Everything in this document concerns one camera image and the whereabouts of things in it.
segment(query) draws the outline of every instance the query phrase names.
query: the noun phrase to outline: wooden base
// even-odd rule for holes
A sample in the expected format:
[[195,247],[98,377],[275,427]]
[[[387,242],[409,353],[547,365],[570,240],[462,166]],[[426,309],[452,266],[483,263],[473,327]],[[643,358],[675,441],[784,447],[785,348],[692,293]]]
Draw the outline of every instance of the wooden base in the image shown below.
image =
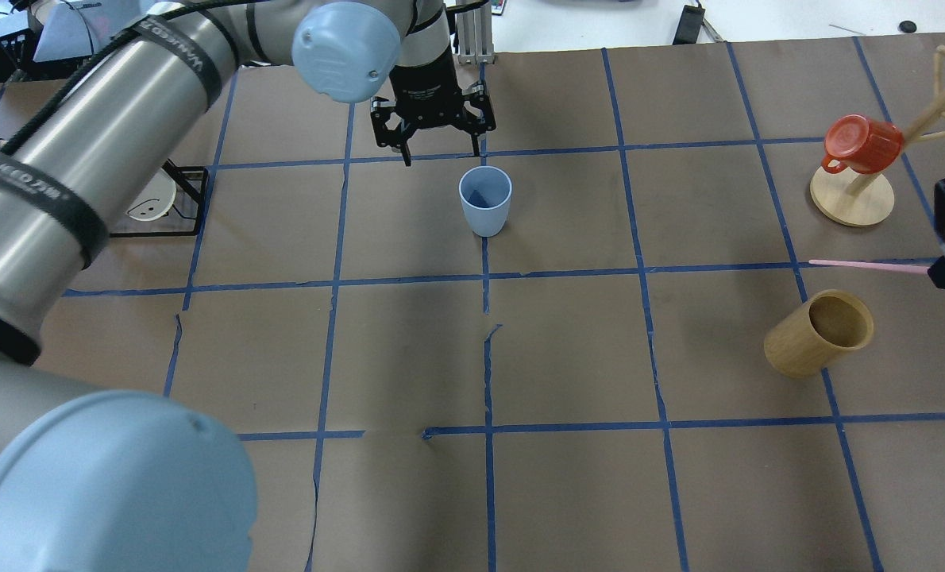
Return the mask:
[[871,226],[889,217],[895,198],[893,185],[879,175],[864,191],[852,195],[847,188],[858,174],[851,169],[829,174],[818,167],[811,178],[811,199],[822,214],[847,226]]

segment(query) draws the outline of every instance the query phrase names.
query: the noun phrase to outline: white cup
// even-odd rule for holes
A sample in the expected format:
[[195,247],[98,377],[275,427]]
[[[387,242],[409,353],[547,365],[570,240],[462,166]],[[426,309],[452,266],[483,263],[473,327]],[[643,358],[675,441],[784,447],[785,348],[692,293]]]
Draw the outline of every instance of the white cup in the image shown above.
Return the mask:
[[497,167],[475,167],[458,181],[462,213],[477,235],[490,238],[504,226],[511,210],[511,179]]

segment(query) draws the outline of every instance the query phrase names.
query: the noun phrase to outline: silver robot arm tube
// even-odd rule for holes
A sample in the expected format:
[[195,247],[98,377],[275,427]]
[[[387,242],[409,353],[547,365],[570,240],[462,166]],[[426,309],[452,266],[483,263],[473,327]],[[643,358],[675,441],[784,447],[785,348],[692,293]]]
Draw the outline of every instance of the silver robot arm tube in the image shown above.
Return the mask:
[[[187,14],[170,25],[210,56],[225,84],[241,63],[236,54],[251,60],[262,51],[273,63],[291,63],[295,28],[330,3],[275,0]],[[443,5],[360,3],[381,10],[400,37]],[[89,73],[12,157],[60,181],[112,226],[206,109],[196,73],[166,48],[138,39]],[[0,186],[0,359],[30,365],[37,358],[41,322],[82,265],[73,234]]]

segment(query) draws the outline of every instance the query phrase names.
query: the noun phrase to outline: light blue joint cap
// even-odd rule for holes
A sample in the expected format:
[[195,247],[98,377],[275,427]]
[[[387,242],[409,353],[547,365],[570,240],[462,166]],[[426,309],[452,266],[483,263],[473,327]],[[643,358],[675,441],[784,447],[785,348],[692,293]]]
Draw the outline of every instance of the light blue joint cap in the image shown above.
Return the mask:
[[399,30],[377,8],[334,2],[311,10],[292,37],[292,64],[338,102],[374,97],[401,52]]

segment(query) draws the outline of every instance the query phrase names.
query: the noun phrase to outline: velcro strap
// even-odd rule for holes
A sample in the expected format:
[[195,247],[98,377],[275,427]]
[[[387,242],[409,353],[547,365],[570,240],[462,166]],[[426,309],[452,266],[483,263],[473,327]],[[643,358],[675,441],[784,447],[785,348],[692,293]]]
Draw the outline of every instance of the velcro strap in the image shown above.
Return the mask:
[[211,56],[201,48],[200,44],[190,39],[186,33],[172,28],[172,25],[157,16],[145,16],[145,19],[134,25],[134,32],[150,42],[159,44],[180,58],[187,68],[193,70],[201,86],[208,95],[208,108],[218,101],[222,95],[222,77],[218,75],[218,68]]
[[88,203],[47,173],[0,153],[0,188],[56,219],[81,245],[84,268],[109,241],[109,228]]

